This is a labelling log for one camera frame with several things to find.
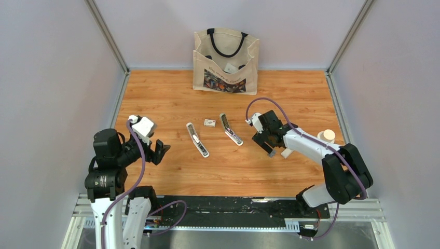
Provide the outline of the staples tray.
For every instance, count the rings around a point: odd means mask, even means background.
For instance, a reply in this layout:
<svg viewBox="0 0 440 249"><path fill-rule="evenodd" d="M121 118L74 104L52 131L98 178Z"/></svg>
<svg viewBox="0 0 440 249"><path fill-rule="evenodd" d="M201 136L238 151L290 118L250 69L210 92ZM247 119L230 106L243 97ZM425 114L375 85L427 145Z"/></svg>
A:
<svg viewBox="0 0 440 249"><path fill-rule="evenodd" d="M292 152L293 150L286 148L283 152L281 152L281 156L286 159Z"/></svg>

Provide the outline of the grey stapler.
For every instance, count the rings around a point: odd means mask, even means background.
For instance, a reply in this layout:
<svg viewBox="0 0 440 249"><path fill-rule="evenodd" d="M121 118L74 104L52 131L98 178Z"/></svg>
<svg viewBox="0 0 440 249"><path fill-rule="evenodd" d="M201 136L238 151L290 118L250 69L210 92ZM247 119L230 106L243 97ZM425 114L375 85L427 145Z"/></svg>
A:
<svg viewBox="0 0 440 249"><path fill-rule="evenodd" d="M223 129L225 131L225 134L238 146L243 145L243 140L232 130L229 121L227 119L227 116L225 113L221 113L219 115L221 124L223 126Z"/></svg>

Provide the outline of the white stapler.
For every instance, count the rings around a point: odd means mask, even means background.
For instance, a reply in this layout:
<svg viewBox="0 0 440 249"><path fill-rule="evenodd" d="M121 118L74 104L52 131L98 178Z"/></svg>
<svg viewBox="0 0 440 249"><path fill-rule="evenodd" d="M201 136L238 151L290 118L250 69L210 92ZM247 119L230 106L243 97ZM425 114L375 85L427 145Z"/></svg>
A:
<svg viewBox="0 0 440 249"><path fill-rule="evenodd" d="M207 158L210 154L209 154L208 150L206 149L206 147L203 145L203 143L200 141L200 138L195 130L194 125L191 122L188 122L186 124L186 128L187 128L187 131L191 137L193 144L195 145L195 147L197 148L199 153L201 153L201 155L204 158Z"/></svg>

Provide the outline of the white staples box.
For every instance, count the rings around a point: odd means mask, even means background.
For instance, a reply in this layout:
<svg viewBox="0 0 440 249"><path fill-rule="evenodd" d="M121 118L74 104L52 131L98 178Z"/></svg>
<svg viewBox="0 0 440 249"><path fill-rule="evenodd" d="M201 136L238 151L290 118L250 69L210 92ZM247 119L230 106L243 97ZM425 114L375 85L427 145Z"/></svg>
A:
<svg viewBox="0 0 440 249"><path fill-rule="evenodd" d="M205 127L211 127L211 128L215 128L216 126L216 120L213 119L205 119L203 122L203 125Z"/></svg>

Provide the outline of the grey staple strip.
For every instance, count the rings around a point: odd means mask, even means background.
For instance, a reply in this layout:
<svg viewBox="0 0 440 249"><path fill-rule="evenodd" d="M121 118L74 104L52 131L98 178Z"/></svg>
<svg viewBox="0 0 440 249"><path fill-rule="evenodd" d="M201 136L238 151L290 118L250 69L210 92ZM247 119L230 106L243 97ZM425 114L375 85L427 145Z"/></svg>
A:
<svg viewBox="0 0 440 249"><path fill-rule="evenodd" d="M275 156L276 155L276 151L275 150L272 150L270 153L268 153L268 156L270 157L270 158L272 158L273 156Z"/></svg>

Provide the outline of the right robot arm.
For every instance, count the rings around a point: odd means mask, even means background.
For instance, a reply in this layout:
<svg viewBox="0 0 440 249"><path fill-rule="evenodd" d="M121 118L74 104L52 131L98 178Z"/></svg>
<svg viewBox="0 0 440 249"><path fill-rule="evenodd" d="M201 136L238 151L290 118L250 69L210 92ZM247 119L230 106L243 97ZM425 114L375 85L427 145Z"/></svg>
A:
<svg viewBox="0 0 440 249"><path fill-rule="evenodd" d="M249 123L256 129L252 140L268 155L273 156L274 149L280 147L322 166L324 183L296 195L296 211L302 217L311 216L323 204L346 204L357 197L366 197L366 189L374 183L358 148L351 143L326 142L293 123L283 123L272 110L255 113Z"/></svg>

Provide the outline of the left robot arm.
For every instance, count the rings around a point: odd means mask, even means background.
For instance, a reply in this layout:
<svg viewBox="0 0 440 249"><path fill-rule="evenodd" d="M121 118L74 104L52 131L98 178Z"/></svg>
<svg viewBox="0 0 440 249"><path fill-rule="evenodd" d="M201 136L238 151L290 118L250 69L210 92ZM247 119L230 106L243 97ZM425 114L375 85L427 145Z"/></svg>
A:
<svg viewBox="0 0 440 249"><path fill-rule="evenodd" d="M146 162L158 165L171 147L161 140L154 150L150 143L141 142L139 147L134 136L126 141L109 128L94 135L93 148L85 188L95 221L96 247L140 248L147 216L157 212L159 202L152 186L137 185L125 193L126 168L142 155Z"/></svg>

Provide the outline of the white plastic bottle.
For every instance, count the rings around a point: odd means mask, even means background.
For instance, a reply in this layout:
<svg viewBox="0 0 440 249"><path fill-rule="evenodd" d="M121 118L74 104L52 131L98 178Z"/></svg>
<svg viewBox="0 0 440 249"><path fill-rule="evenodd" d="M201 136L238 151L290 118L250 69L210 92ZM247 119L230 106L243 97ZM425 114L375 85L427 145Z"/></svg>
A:
<svg viewBox="0 0 440 249"><path fill-rule="evenodd" d="M317 135L317 138L319 138L325 142L328 142L328 143L334 143L335 138L336 138L336 134L333 130L326 129L326 130L320 131Z"/></svg>

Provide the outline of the beige canvas tote bag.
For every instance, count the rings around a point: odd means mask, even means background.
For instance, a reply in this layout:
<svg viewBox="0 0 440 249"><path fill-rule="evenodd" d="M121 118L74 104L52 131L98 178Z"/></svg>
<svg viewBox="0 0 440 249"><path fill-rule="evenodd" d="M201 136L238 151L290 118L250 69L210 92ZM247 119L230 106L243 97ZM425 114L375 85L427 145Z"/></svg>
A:
<svg viewBox="0 0 440 249"><path fill-rule="evenodd" d="M227 28L210 28L195 32L194 41L194 90L257 93L258 38Z"/></svg>

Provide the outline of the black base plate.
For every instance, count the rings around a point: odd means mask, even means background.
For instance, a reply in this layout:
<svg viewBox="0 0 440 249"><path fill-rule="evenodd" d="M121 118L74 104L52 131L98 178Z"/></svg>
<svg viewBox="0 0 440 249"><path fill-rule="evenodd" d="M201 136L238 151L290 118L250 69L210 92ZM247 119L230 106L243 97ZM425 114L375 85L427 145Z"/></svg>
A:
<svg viewBox="0 0 440 249"><path fill-rule="evenodd" d="M164 210L149 217L162 227L284 228L287 220L329 219L327 205L301 211L295 199L264 197L163 196L152 201L152 210Z"/></svg>

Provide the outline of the aluminium frame rail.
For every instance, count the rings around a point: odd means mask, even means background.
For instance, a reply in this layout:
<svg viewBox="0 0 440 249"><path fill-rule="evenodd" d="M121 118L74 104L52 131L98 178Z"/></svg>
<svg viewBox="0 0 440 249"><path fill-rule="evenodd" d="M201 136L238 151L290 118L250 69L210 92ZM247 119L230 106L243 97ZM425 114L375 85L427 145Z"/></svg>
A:
<svg viewBox="0 0 440 249"><path fill-rule="evenodd" d="M63 248L395 248L377 199L79 195Z"/></svg>

